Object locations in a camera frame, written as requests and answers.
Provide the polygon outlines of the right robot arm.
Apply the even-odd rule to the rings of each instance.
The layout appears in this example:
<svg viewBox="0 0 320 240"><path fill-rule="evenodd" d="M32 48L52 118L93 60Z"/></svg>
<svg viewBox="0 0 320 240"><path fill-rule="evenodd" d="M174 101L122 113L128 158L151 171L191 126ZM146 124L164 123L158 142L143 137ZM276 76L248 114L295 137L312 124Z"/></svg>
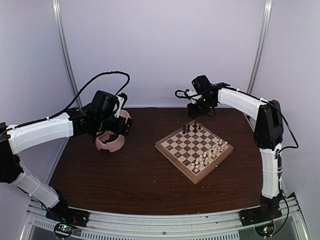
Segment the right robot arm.
<svg viewBox="0 0 320 240"><path fill-rule="evenodd" d="M280 104L251 96L227 83L212 84L205 75L191 82L193 89L186 90L184 97L191 101L187 105L188 115L197 118L214 110L218 104L232 107L255 120L253 140L262 159L262 190L260 206L256 210L259 220L268 220L280 208L282 149L284 125Z"/></svg>

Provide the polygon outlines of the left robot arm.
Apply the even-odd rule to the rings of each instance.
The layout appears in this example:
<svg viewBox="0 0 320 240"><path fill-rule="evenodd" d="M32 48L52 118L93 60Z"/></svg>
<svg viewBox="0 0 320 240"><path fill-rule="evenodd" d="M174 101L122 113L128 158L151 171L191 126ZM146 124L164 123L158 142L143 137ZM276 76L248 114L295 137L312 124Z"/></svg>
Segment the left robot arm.
<svg viewBox="0 0 320 240"><path fill-rule="evenodd" d="M128 97L125 93L113 95L98 90L91 103L83 108L73 107L56 116L29 123L7 126L0 124L0 181L13 184L36 198L61 222L72 218L72 211L61 193L41 182L21 163L22 151L56 139L67 139L88 134L97 140L105 132L126 137L132 119L121 116Z"/></svg>

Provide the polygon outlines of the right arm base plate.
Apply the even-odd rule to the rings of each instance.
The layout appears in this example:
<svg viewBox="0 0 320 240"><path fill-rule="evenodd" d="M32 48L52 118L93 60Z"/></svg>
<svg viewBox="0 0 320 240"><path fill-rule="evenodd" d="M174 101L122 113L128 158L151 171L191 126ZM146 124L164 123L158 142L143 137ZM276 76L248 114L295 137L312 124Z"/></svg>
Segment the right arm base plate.
<svg viewBox="0 0 320 240"><path fill-rule="evenodd" d="M261 207L245 208L239 211L238 214L243 227L268 222L283 215L280 210L264 212Z"/></svg>

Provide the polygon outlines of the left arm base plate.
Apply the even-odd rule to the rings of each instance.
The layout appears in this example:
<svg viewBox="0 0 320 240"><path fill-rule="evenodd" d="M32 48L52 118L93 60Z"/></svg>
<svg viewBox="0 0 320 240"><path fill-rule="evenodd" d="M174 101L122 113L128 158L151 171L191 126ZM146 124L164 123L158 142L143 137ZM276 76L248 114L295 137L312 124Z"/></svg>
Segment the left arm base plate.
<svg viewBox="0 0 320 240"><path fill-rule="evenodd" d="M64 214L55 213L52 209L49 209L45 214L47 219L76 227L86 227L89 221L89 216L90 213L88 211L74 208L69 208L67 213Z"/></svg>

